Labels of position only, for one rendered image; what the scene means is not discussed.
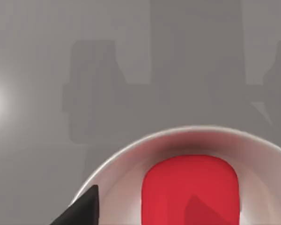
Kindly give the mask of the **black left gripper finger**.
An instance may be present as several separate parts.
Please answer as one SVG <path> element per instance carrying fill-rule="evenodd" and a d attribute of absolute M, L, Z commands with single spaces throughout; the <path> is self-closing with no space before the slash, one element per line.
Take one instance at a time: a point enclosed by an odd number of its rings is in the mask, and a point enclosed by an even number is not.
<path fill-rule="evenodd" d="M 49 225 L 99 225 L 99 186 L 92 185 Z"/>

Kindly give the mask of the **white bowl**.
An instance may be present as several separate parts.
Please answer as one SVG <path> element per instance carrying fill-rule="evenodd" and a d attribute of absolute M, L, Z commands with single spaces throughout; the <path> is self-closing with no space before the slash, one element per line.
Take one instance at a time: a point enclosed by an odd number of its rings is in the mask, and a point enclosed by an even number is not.
<path fill-rule="evenodd" d="M 234 168 L 240 225 L 281 225 L 281 147 L 226 127 L 176 127 L 143 137 L 98 167 L 75 198 L 97 184 L 100 225 L 139 225 L 145 173 L 162 160 L 184 154 L 219 157 Z"/>

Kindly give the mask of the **red rounded block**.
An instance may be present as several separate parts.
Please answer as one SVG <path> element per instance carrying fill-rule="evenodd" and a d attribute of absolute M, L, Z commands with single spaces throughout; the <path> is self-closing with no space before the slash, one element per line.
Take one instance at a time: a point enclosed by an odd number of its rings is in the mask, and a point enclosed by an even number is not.
<path fill-rule="evenodd" d="M 238 176 L 208 155 L 171 157 L 151 167 L 141 187 L 141 225 L 239 225 Z"/>

